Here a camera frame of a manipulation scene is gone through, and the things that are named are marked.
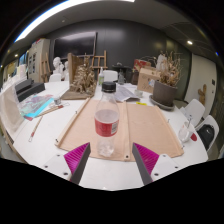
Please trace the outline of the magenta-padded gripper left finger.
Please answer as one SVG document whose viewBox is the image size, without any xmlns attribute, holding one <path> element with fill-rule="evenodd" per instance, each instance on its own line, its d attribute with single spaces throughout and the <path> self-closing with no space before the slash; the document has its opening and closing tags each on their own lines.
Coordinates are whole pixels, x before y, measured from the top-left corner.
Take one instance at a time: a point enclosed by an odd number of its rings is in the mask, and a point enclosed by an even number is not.
<svg viewBox="0 0 224 224">
<path fill-rule="evenodd" d="M 90 143 L 85 143 L 65 155 L 56 154 L 42 168 L 54 175 L 78 185 L 91 152 Z"/>
</svg>

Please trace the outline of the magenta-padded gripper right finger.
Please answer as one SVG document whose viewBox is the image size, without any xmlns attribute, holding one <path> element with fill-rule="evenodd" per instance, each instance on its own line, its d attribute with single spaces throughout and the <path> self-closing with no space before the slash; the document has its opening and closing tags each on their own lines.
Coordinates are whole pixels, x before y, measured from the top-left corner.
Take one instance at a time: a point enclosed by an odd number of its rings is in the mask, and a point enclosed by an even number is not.
<svg viewBox="0 0 224 224">
<path fill-rule="evenodd" d="M 132 146 L 139 173 L 144 185 L 150 184 L 181 169 L 167 154 L 158 155 L 152 150 L 134 143 Z"/>
</svg>

